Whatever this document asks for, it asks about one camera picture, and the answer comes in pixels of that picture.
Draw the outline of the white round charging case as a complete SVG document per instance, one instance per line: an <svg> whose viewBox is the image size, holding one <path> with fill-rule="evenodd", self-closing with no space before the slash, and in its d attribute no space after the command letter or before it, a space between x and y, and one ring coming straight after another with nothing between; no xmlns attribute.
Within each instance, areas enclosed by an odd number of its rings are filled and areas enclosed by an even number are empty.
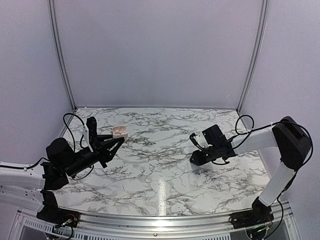
<svg viewBox="0 0 320 240"><path fill-rule="evenodd" d="M117 139L117 138L126 139L128 137L127 127L124 125L114 126L112 127L111 131L112 131L112 137L114 139Z"/></svg>

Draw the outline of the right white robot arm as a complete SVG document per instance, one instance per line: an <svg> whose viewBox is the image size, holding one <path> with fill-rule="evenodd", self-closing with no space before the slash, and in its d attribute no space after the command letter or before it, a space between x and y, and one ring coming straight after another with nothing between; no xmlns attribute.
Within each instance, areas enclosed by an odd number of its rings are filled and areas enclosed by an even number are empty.
<svg viewBox="0 0 320 240"><path fill-rule="evenodd" d="M197 147L189 159L196 166L214 164L217 159L227 165L229 158L260 149L278 148L279 166L247 214L252 224L260 223L267 216L267 208L290 187L314 151L308 130L290 116L230 138L215 124L199 134L192 133L189 139Z"/></svg>

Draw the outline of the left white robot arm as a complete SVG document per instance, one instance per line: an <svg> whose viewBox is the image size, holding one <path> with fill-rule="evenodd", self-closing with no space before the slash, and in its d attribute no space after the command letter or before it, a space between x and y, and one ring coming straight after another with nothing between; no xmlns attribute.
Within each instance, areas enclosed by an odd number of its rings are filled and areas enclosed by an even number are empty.
<svg viewBox="0 0 320 240"><path fill-rule="evenodd" d="M55 139L47 148L47 157L29 166L22 164L0 166L0 201L36 212L40 220L62 224L72 221L75 226L79 213L58 205L54 191L69 184L81 171L99 162L107 167L116 155L124 137L97 135L90 146L73 151L63 137Z"/></svg>

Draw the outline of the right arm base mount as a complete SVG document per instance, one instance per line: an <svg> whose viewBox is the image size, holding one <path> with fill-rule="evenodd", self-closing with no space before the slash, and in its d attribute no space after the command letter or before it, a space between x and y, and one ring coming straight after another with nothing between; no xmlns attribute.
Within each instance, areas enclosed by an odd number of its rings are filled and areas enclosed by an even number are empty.
<svg viewBox="0 0 320 240"><path fill-rule="evenodd" d="M271 205L264 205L257 197L250 210L232 213L228 219L234 229L261 225L274 220Z"/></svg>

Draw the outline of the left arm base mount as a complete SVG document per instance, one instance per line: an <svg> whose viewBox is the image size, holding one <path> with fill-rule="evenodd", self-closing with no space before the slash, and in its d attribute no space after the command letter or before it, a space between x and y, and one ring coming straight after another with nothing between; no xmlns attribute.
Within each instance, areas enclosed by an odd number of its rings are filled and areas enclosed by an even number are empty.
<svg viewBox="0 0 320 240"><path fill-rule="evenodd" d="M60 208L54 193L51 191L41 190L40 193L43 197L43 207L36 214L38 219L56 224L59 227L62 227L65 222L68 227L77 227L80 217L78 211Z"/></svg>

